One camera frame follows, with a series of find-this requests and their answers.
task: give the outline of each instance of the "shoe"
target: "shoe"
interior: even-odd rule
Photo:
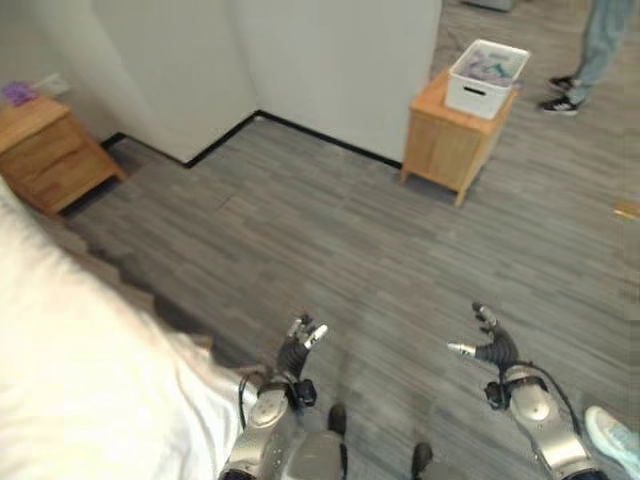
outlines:
[[[555,100],[549,100],[547,102],[542,102],[538,104],[538,108],[545,113],[551,113],[553,115],[566,115],[568,117],[573,117],[578,114],[578,110],[580,103],[571,103],[569,97],[566,95],[560,98],[556,98]]]
[[[596,448],[622,465],[633,480],[640,480],[638,435],[601,407],[589,407],[584,422]]]
[[[549,79],[549,86],[558,92],[567,93],[575,86],[572,76],[553,77]]]
[[[413,449],[413,459],[411,462],[411,478],[422,480],[422,474],[433,460],[433,450],[426,442],[419,443]]]
[[[347,410],[342,403],[336,403],[329,411],[327,429],[336,432],[342,438],[347,433]]]

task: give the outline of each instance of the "white blanket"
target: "white blanket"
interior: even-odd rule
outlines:
[[[215,479],[237,380],[76,266],[0,178],[1,479]]]

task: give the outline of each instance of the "wooden side table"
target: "wooden side table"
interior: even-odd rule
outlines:
[[[0,174],[50,216],[113,175],[127,178],[67,106],[43,96],[0,110]]]
[[[411,102],[400,182],[414,173],[444,185],[458,192],[455,206],[459,207],[491,155],[517,92],[511,93],[495,118],[485,120],[445,106],[448,80],[446,69]]]

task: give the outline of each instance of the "blue jeans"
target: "blue jeans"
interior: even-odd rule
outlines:
[[[635,0],[591,0],[591,15],[584,31],[582,62],[567,96],[572,103],[585,100],[611,64]]]

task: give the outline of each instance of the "white plastic basket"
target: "white plastic basket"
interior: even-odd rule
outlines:
[[[500,63],[510,78],[509,86],[494,85],[462,74],[477,50]],[[476,40],[449,70],[446,106],[481,118],[494,118],[509,97],[513,84],[518,80],[530,56],[526,50],[487,40]]]

